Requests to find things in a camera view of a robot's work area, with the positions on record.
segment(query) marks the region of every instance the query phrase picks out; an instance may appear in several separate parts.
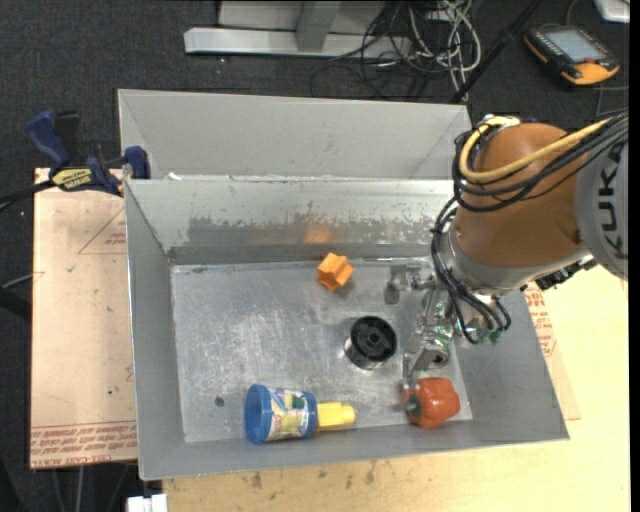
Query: yellow bottle cap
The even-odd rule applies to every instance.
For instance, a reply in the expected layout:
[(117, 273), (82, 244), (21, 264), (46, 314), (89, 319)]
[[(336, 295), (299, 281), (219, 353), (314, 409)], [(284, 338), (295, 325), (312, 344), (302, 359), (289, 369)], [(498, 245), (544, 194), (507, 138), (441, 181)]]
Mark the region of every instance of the yellow bottle cap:
[(318, 403), (318, 428), (332, 428), (351, 425), (356, 421), (356, 411), (342, 402)]

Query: yellow cable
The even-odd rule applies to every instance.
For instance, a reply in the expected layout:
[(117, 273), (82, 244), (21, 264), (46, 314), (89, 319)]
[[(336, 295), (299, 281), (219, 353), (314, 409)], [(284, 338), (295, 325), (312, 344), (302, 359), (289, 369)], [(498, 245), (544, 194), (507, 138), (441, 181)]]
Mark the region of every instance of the yellow cable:
[(555, 142), (552, 142), (551, 144), (543, 148), (540, 148), (537, 151), (534, 151), (530, 155), (527, 155), (525, 157), (520, 158), (519, 160), (516, 160), (515, 162), (511, 162), (510, 164), (503, 165), (502, 167), (498, 167), (497, 169), (492, 169), (490, 171), (477, 172), (470, 169), (467, 166), (467, 161), (469, 160), (469, 154), (471, 153), (471, 149), (475, 145), (476, 141), (489, 128), (491, 128), (492, 126), (507, 124), (504, 122), (504, 118), (489, 119), (487, 122), (481, 124), (478, 127), (478, 129), (471, 134), (471, 136), (467, 139), (467, 141), (462, 146), (462, 150), (460, 151), (460, 158), (458, 161), (460, 166), (460, 173), (465, 178), (467, 178), (467, 180), (476, 182), (476, 183), (477, 182), (484, 183), (487, 181), (493, 181), (500, 178), (504, 178), (505, 176), (508, 176), (512, 172), (517, 171), (518, 169), (525, 167), (530, 163), (553, 153), (554, 151), (557, 151), (566, 146), (579, 142), (581, 139), (587, 137), (588, 135), (591, 135), (593, 132), (600, 129), (600, 127), (602, 127), (608, 121), (609, 119), (605, 119), (604, 121), (598, 121), (597, 123), (590, 124), (589, 126), (586, 126), (581, 130), (578, 130), (577, 132), (573, 132), (572, 134), (567, 135), (566, 137), (562, 137), (561, 139), (558, 139)]

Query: cardboard sheet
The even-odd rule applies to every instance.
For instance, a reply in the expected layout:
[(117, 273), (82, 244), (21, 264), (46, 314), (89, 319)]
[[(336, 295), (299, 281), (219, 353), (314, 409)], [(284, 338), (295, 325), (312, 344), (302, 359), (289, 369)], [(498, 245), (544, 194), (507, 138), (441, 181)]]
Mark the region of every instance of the cardboard sheet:
[(124, 201), (50, 189), (34, 223), (30, 466), (135, 460)]

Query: blue bottle cap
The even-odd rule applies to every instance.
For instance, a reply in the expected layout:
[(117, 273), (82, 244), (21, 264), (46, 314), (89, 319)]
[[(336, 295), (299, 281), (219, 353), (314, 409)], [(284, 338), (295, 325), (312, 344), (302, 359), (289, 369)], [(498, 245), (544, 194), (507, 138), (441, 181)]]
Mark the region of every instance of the blue bottle cap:
[(244, 407), (244, 426), (252, 443), (263, 443), (269, 437), (272, 416), (269, 390), (265, 386), (254, 384), (247, 392)]

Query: plastic bottle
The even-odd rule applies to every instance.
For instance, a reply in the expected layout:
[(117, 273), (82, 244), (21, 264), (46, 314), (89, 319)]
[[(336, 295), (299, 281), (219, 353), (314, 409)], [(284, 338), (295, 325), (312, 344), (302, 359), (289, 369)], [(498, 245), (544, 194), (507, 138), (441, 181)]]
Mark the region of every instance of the plastic bottle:
[(306, 391), (254, 384), (245, 402), (245, 429), (256, 444), (304, 439), (317, 430), (355, 422), (355, 410), (342, 402), (317, 402)]

